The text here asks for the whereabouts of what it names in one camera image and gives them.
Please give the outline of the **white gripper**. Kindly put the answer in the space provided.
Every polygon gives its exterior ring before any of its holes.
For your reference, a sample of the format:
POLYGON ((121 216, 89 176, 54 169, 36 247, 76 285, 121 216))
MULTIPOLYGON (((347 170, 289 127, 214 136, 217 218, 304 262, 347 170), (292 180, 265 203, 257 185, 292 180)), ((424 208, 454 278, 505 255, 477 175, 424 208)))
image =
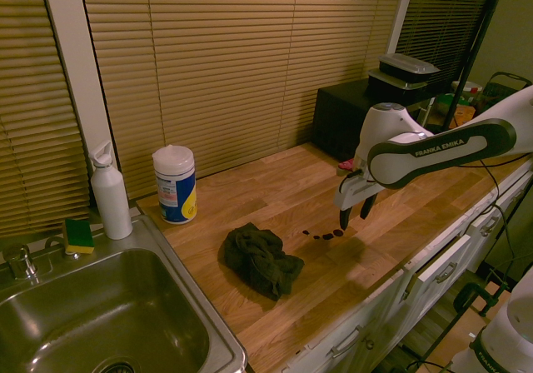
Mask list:
POLYGON ((364 201, 360 218, 366 219, 370 214, 381 191, 381 185, 374 181, 370 173, 357 169, 349 173, 336 190, 334 203, 340 209, 339 226, 342 230, 347 229, 351 216, 351 208, 364 201))

